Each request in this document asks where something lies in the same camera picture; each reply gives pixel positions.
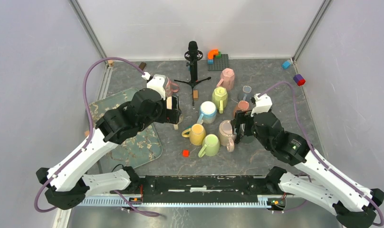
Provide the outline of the salmon flower mug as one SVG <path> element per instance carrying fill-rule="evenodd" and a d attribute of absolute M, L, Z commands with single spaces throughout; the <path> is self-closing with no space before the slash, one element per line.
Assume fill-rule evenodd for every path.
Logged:
<path fill-rule="evenodd" d="M 235 114 L 237 111 L 243 111 L 244 112 L 244 111 L 247 111 L 249 109 L 250 109 L 249 102 L 247 102 L 245 100 L 239 101 L 233 110 L 232 118 L 235 118 Z"/>

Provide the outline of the iridescent pink mug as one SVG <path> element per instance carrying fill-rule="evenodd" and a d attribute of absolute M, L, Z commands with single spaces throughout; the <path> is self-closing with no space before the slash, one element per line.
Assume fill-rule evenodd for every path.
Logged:
<path fill-rule="evenodd" d="M 219 140 L 222 146 L 225 146 L 228 152 L 233 152 L 235 149 L 236 136 L 233 134 L 233 127 L 230 120 L 222 121 L 219 125 Z"/>

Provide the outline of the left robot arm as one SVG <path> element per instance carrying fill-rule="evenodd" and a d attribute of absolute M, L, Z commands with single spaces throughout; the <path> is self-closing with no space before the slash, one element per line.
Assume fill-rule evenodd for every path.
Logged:
<path fill-rule="evenodd" d="M 37 170 L 36 176 L 46 189 L 48 203 L 67 210 L 96 194 L 114 190 L 137 192 L 140 178 L 130 166 L 103 174 L 89 175 L 86 172 L 108 152 L 152 123 L 178 124 L 181 115 L 178 95 L 162 98 L 149 88 L 137 91 L 131 101 L 106 111 L 83 145 L 54 167 Z"/>

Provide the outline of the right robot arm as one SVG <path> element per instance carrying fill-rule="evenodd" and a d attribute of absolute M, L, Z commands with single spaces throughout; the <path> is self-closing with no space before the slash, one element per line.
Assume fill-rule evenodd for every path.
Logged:
<path fill-rule="evenodd" d="M 333 214 L 346 228 L 384 225 L 379 208 L 384 201 L 384 192 L 364 187 L 347 177 L 304 137 L 284 130 L 271 111 L 259 114 L 237 111 L 231 125 L 237 136 L 235 143 L 239 143 L 243 136 L 253 136 L 279 161 L 318 181 L 314 184 L 300 180 L 285 169 L 274 167 L 265 180 L 269 193 L 283 191 L 317 204 Z"/>

